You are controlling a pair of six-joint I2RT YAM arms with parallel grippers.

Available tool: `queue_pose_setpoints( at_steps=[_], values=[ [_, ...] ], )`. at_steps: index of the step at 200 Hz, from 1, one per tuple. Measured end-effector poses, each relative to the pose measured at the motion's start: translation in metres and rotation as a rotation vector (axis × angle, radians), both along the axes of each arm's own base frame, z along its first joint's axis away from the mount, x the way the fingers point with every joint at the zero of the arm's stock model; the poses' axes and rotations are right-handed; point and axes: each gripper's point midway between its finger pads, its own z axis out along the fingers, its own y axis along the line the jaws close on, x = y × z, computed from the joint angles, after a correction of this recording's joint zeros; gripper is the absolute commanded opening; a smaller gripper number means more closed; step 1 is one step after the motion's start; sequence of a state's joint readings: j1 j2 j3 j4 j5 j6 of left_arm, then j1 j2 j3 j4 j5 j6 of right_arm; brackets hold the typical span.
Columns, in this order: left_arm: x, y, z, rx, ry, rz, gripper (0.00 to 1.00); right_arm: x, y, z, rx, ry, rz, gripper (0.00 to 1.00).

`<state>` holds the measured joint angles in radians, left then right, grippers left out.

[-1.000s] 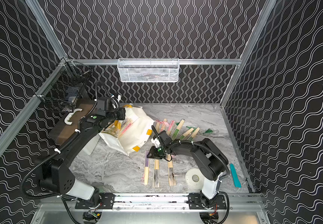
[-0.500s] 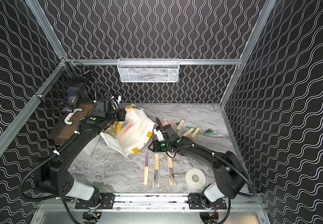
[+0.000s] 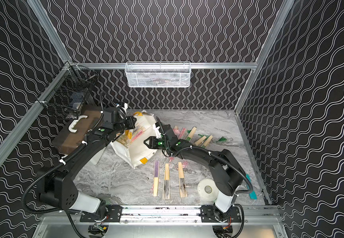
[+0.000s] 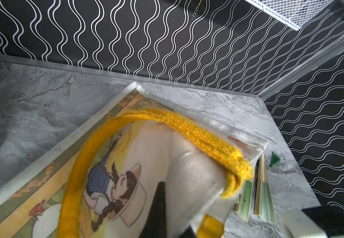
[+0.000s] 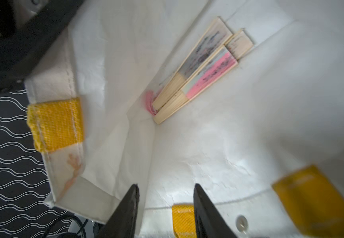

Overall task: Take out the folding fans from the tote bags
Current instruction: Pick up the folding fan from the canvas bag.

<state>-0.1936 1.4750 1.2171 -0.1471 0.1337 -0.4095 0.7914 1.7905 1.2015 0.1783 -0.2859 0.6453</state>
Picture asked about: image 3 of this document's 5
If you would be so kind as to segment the pink folding fan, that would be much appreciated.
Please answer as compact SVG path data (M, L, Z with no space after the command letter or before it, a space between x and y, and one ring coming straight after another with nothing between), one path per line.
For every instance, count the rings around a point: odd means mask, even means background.
M186 133L187 129L186 128L183 128L178 136L179 139L182 139Z
M178 126L174 126L173 131L174 131L176 136L179 136L180 130L178 129Z

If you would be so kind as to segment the purple folding fan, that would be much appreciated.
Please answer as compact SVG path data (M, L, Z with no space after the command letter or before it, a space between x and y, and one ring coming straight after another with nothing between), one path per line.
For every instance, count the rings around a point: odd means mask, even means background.
M159 160L154 161L154 184L153 184L153 196L158 196L158 188L159 188L159 173L160 173L160 162Z

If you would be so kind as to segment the green folding fan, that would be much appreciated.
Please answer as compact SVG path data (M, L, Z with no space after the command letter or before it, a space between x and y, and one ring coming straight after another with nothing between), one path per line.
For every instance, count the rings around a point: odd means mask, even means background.
M188 136L186 137L187 141L190 141L193 138L194 134L196 133L196 130L197 130L197 127L192 128L192 130L189 132Z
M206 141L206 139L207 139L207 136L203 136L200 139L198 139L197 141L195 141L193 143L193 145L200 146L200 145L202 145Z
M206 148L212 141L214 141L214 143L223 143L227 141L227 138L225 137L221 137L217 140L213 139L213 136L210 135L201 145L202 148Z

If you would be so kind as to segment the pink folding fans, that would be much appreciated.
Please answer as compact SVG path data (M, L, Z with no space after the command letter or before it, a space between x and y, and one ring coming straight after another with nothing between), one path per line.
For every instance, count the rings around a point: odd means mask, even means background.
M145 131L146 129L143 126L133 129L131 132L130 143L133 143L135 140L137 140L137 138L139 138Z

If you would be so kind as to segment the white tote bag yellow handles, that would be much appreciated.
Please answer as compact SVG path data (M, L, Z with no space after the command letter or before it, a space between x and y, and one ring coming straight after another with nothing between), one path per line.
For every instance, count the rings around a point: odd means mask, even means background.
M149 136L156 136L153 130L153 125L156 123L153 114L148 113L143 110L141 112L135 112L133 115L137 122L136 127L145 127L146 131L135 140L130 143L132 130L126 130L123 135L119 137L115 142L110 145L113 148L117 156L123 159L131 168L136 168L138 166L146 164L156 153L155 149L149 149L143 141Z

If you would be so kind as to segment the beige folding fan long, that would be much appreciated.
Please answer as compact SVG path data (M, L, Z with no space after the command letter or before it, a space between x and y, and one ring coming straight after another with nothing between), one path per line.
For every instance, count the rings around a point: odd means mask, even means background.
M178 177L179 177L179 192L180 197L187 197L187 188L185 183L185 176L183 171L183 165L181 162L178 163Z

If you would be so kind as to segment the beige folding fan dark print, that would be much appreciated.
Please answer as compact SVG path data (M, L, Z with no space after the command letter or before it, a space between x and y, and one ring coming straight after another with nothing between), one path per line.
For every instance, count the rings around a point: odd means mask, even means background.
M163 199L170 199L170 193L170 164L166 163L163 183Z

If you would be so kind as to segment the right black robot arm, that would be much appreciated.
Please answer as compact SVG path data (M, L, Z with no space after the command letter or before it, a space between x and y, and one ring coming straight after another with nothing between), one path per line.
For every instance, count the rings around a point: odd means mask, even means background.
M155 126L157 135L145 139L144 144L149 149L164 151L169 157L193 161L209 169L219 190L209 217L219 222L227 221L234 197L254 191L251 181L237 159L227 149L210 151L187 140L179 139L170 125L158 122Z

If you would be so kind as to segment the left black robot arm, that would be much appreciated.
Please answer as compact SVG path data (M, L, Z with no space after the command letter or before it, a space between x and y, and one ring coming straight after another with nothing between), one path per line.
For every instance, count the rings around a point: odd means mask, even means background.
M101 110L97 124L86 132L81 144L71 154L61 159L57 165L51 168L44 167L38 171L37 178L21 197L23 210L30 214L75 210L90 213L98 220L105 218L106 202L78 191L74 179L99 151L117 140L125 131L135 128L136 118L121 116L122 112L116 107ZM30 208L27 196L31 190L36 192L39 202L51 208L45 210Z

